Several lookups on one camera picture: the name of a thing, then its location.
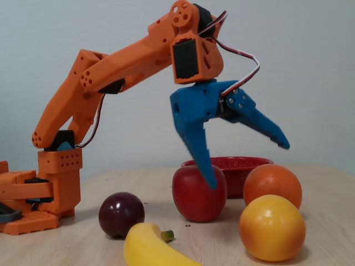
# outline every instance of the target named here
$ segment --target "gripper jaw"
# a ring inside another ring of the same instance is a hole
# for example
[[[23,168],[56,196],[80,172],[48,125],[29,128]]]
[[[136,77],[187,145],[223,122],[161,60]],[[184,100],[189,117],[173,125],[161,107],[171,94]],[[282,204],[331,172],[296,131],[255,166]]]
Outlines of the gripper jaw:
[[[204,122],[216,117],[231,123],[240,122],[268,136],[280,147],[290,148],[281,129],[256,109],[255,102],[243,90],[237,89],[220,99],[221,92],[236,82],[214,79],[179,89],[170,96],[177,133],[212,189],[217,188],[217,180],[207,148]]]

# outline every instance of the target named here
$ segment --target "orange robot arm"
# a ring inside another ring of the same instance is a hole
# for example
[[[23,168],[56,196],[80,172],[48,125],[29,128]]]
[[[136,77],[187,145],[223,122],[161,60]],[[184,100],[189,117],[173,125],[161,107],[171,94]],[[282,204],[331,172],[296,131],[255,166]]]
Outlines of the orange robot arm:
[[[68,130],[74,132],[75,144],[81,143],[93,124],[103,94],[124,92],[172,63],[177,84],[218,76],[223,69],[222,56],[214,41],[198,33],[206,15],[209,12],[205,9],[179,0],[168,14],[148,27],[149,34],[142,40],[111,55],[81,50],[68,77],[47,105],[33,133],[33,145],[50,147],[59,129],[71,117]],[[219,28],[217,25],[212,36],[218,36]],[[177,45],[188,43],[186,40],[195,43],[196,68],[190,76],[179,74],[182,68],[191,65],[181,61],[181,54],[189,47]]]
[[[67,78],[54,94],[32,135],[38,152],[35,171],[8,172],[0,162],[1,206],[22,210],[23,218],[0,224],[0,232],[28,233],[56,228],[80,202],[83,141],[105,94],[126,91],[173,65],[175,83],[210,80],[223,70],[216,43],[220,25],[206,31],[209,11],[185,0],[148,26],[148,35],[111,55],[80,50]],[[68,130],[60,128],[70,119]]]

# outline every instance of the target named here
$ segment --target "mounting hole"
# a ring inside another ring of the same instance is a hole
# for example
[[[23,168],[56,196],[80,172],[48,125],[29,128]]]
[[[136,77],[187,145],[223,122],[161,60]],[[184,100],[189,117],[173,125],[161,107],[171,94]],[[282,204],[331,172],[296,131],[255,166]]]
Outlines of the mounting hole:
[[[174,103],[174,112],[177,114],[180,112],[179,105],[177,103]]]

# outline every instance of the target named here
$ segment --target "banana stem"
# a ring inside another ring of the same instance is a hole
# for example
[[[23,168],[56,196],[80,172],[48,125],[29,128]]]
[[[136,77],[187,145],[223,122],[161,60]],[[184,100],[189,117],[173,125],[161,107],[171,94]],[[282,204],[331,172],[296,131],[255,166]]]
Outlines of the banana stem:
[[[172,241],[174,239],[174,232],[172,230],[163,231],[161,234],[161,239],[164,241]]]

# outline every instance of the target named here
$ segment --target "white wall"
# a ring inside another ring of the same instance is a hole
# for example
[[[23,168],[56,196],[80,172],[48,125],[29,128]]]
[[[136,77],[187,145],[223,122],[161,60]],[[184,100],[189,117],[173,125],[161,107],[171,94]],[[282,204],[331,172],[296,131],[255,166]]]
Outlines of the white wall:
[[[4,1],[0,8],[0,159],[11,170],[37,167],[32,132],[80,48],[112,53],[145,36],[169,11],[167,0]],[[213,1],[229,16],[220,40],[248,51],[261,71],[244,86],[284,131],[289,151],[222,120],[206,124],[212,156],[262,156],[277,163],[323,162],[355,173],[354,0]],[[219,80],[240,79],[254,64],[222,51]],[[190,155],[174,129],[171,67],[105,98],[82,177],[110,168],[178,166]]]

